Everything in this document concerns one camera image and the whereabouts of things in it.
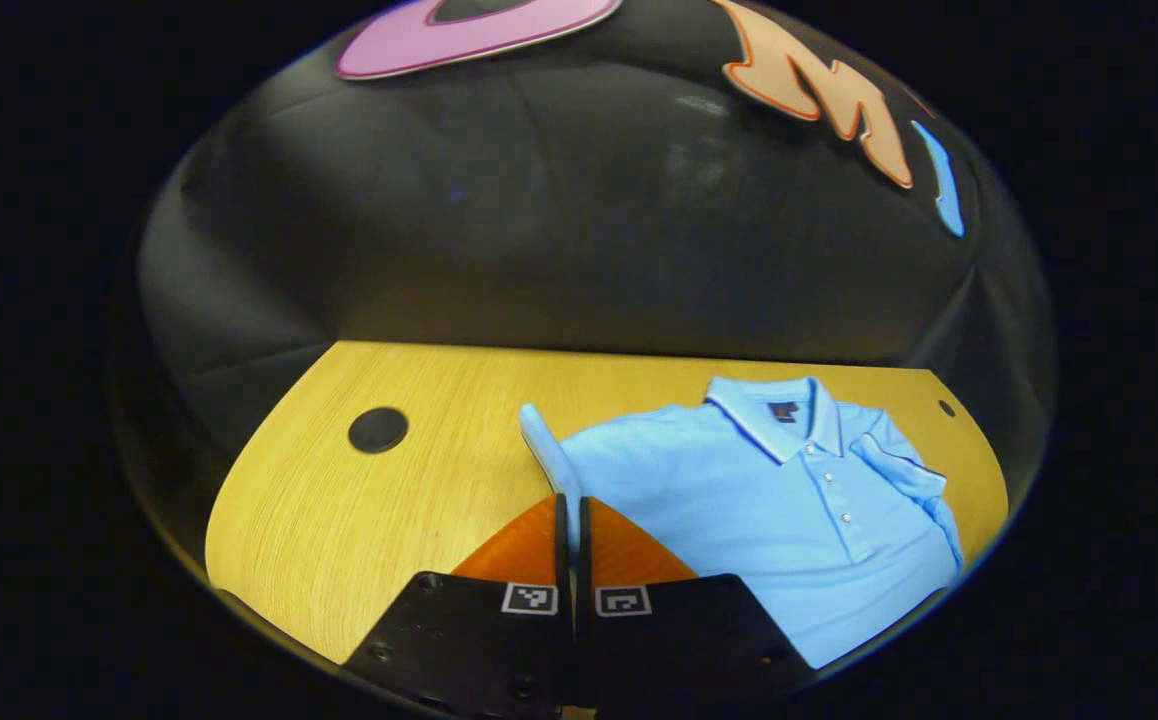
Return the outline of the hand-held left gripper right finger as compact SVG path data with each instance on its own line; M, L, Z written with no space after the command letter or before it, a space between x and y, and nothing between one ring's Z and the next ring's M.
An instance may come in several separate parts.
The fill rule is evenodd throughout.
M598 717L783 701L812 669L743 579L695 576L598 498L579 505L576 701Z

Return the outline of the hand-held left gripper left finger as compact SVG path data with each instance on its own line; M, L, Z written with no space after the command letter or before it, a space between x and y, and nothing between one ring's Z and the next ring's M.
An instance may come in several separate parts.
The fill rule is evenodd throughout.
M573 637L564 495L419 571L343 671L450 719L559 719Z

